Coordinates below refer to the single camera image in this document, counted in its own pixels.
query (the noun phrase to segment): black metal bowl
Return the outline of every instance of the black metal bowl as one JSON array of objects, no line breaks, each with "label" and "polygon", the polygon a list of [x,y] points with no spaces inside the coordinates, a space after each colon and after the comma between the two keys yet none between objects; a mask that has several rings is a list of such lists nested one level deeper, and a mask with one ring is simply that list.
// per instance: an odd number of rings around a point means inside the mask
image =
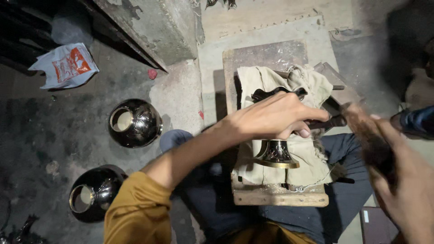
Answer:
[{"label": "black metal bowl", "polygon": [[103,165],[82,174],[72,185],[69,208],[86,223],[104,220],[104,215],[121,188],[126,174],[115,165]]},{"label": "black metal bowl", "polygon": [[110,136],[127,148],[149,145],[163,131],[163,120],[157,110],[141,99],[119,103],[110,113],[108,123]]}]

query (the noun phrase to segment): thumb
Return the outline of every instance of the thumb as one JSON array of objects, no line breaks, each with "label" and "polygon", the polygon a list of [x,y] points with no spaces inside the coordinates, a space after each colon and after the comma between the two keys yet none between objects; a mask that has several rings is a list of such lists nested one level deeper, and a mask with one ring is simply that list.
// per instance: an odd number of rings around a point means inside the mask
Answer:
[{"label": "thumb", "polygon": [[372,115],[371,118],[373,118],[377,128],[392,148],[405,144],[405,140],[401,137],[399,131],[393,128],[388,120],[378,119],[375,115]]},{"label": "thumb", "polygon": [[389,184],[386,178],[376,168],[368,166],[369,175],[371,178],[371,185],[378,192],[383,201],[387,204],[393,197],[390,191]]}]

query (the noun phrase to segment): blurred hand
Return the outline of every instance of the blurred hand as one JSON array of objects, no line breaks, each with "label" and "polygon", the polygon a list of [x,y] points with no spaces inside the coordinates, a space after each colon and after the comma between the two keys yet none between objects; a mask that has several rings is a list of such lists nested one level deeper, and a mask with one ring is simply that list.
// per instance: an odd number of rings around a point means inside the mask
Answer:
[{"label": "blurred hand", "polygon": [[303,120],[327,121],[329,113],[302,104],[294,93],[279,92],[261,102],[226,116],[221,122],[246,141],[252,138],[287,139],[292,132],[303,138],[310,130]]},{"label": "blurred hand", "polygon": [[390,122],[372,117],[395,154],[398,179],[392,193],[385,177],[369,169],[378,201],[409,243],[434,243],[434,168],[406,145]]}]

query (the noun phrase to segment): wooden workbench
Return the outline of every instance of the wooden workbench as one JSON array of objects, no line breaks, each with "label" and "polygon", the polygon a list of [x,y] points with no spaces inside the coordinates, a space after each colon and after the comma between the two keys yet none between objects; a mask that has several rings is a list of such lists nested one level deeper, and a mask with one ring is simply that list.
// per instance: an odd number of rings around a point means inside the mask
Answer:
[{"label": "wooden workbench", "polygon": [[[227,113],[240,109],[241,87],[237,69],[242,66],[266,66],[284,71],[293,64],[307,64],[306,42],[303,39],[270,43],[223,52]],[[281,184],[255,185],[232,174],[232,191],[236,205],[286,205],[325,207],[329,198],[324,185],[294,193]]]}]

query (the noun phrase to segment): white plastic bag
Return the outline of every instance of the white plastic bag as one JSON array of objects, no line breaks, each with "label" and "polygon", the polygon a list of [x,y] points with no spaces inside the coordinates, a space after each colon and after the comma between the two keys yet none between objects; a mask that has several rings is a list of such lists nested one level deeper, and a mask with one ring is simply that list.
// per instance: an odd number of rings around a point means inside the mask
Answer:
[{"label": "white plastic bag", "polygon": [[47,80],[41,89],[76,87],[99,72],[83,43],[60,46],[37,59],[29,70],[45,71]]}]

